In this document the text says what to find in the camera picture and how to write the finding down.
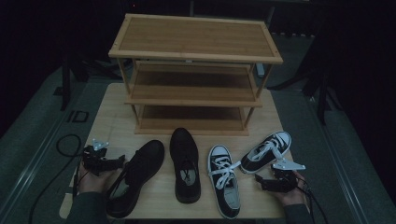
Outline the person's left hand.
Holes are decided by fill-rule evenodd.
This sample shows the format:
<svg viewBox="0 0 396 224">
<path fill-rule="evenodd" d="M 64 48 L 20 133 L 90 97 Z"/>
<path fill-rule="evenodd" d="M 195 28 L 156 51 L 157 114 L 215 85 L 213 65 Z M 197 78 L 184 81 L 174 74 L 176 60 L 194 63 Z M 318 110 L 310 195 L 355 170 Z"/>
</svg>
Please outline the person's left hand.
<svg viewBox="0 0 396 224">
<path fill-rule="evenodd" d="M 78 192 L 106 192 L 110 186 L 113 184 L 116 175 L 119 173 L 118 170 L 105 171 L 99 175 L 94 175 L 88 170 L 86 170 L 81 164 L 79 166 L 78 174 Z"/>
</svg>

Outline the black canvas sneaker white laces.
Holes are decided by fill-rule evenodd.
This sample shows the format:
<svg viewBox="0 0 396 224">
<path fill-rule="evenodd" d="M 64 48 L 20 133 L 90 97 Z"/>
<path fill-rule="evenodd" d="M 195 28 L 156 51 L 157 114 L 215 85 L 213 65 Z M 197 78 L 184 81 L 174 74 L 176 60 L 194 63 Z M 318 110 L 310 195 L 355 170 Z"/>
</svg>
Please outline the black canvas sneaker white laces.
<svg viewBox="0 0 396 224">
<path fill-rule="evenodd" d="M 240 170 L 244 174 L 257 173 L 264 165 L 276 159 L 273 150 L 284 156 L 289 151 L 290 145 L 289 133 L 284 131 L 271 133 L 241 159 Z"/>
<path fill-rule="evenodd" d="M 220 214 L 234 219 L 240 212 L 239 188 L 234 169 L 240 162 L 233 163 L 230 151 L 226 146 L 215 145 L 207 159 L 207 171 Z"/>
</svg>

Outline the black leather shoe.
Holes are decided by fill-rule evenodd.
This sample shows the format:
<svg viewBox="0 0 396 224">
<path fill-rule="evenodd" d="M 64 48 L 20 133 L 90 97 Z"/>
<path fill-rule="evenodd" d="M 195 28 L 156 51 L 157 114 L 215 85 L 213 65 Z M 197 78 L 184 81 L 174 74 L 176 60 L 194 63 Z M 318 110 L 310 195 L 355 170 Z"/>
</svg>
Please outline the black leather shoe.
<svg viewBox="0 0 396 224">
<path fill-rule="evenodd" d="M 151 140 L 126 163 L 106 193 L 106 212 L 115 218 L 127 217 L 134 210 L 143 186 L 160 170 L 164 145 Z"/>
<path fill-rule="evenodd" d="M 170 140 L 174 164 L 175 194 L 181 203 L 195 203 L 201 196 L 199 153 L 191 134 L 184 128 L 174 130 Z"/>
</svg>

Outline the wooden shoe rack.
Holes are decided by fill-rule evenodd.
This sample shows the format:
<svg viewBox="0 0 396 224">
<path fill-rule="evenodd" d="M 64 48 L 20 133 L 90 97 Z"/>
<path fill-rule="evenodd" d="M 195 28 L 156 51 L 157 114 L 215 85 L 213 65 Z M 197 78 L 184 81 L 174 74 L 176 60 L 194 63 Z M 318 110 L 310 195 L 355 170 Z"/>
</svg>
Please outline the wooden shoe rack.
<svg viewBox="0 0 396 224">
<path fill-rule="evenodd" d="M 109 57 L 121 74 L 139 134 L 246 135 L 262 89 L 253 71 L 283 59 L 262 21 L 128 14 Z"/>
</svg>

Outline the person's right hand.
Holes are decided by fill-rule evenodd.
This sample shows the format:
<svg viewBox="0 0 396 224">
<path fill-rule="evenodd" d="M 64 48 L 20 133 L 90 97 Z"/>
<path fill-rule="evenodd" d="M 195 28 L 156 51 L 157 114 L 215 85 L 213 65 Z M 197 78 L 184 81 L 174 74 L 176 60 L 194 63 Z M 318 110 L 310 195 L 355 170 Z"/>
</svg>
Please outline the person's right hand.
<svg viewBox="0 0 396 224">
<path fill-rule="evenodd" d="M 297 188 L 284 193 L 275 192 L 274 196 L 280 201 L 283 206 L 294 205 L 294 204 L 305 204 L 305 196 L 303 193 L 304 189 L 304 177 L 298 172 L 294 171 L 296 175 L 296 180 L 298 183 Z"/>
</svg>

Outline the black stand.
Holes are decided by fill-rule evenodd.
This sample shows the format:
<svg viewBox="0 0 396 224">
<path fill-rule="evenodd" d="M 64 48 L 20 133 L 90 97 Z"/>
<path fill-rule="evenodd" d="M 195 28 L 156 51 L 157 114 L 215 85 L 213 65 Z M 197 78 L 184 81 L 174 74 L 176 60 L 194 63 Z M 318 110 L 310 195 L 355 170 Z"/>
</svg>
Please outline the black stand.
<svg viewBox="0 0 396 224">
<path fill-rule="evenodd" d="M 275 86 L 268 87 L 268 90 L 280 91 L 288 86 L 297 83 L 305 78 L 307 78 L 306 83 L 302 88 L 302 93 L 304 96 L 313 97 L 315 92 L 318 91 L 318 107 L 317 107 L 317 117 L 322 125 L 326 125 L 325 121 L 325 110 L 327 106 L 327 98 L 335 104 L 335 107 L 340 109 L 341 106 L 334 100 L 328 91 L 329 76 L 331 74 L 331 68 L 329 65 L 322 65 L 319 67 L 308 68 L 306 71 L 302 71 L 301 68 L 298 69 L 297 74 Z"/>
<path fill-rule="evenodd" d="M 71 97 L 71 81 L 70 73 L 73 73 L 76 80 L 80 82 L 86 82 L 89 75 L 83 64 L 82 55 L 74 50 L 70 49 L 63 55 L 62 60 L 62 106 L 61 110 L 65 111 Z"/>
</svg>

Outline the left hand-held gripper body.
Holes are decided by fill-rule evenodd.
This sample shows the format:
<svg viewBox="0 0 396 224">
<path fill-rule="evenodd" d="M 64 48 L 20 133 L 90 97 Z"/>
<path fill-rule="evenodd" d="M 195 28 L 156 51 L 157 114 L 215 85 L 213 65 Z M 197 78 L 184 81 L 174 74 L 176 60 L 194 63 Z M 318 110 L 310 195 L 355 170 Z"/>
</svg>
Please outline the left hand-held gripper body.
<svg viewBox="0 0 396 224">
<path fill-rule="evenodd" d="M 93 139 L 90 145 L 84 147 L 82 161 L 87 171 L 94 175 L 99 175 L 106 170 L 106 152 L 108 146 L 108 142 Z"/>
</svg>

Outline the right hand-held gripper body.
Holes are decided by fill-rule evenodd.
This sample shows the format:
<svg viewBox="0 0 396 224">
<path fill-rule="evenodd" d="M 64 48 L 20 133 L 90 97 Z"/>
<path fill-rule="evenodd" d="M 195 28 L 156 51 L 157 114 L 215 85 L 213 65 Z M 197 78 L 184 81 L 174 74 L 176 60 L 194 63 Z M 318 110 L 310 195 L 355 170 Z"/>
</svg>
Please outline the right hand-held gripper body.
<svg viewBox="0 0 396 224">
<path fill-rule="evenodd" d="M 291 191 L 297 187 L 296 174 L 294 171 L 304 170 L 303 164 L 289 161 L 287 159 L 277 160 L 272 165 L 276 182 L 274 191 Z"/>
</svg>

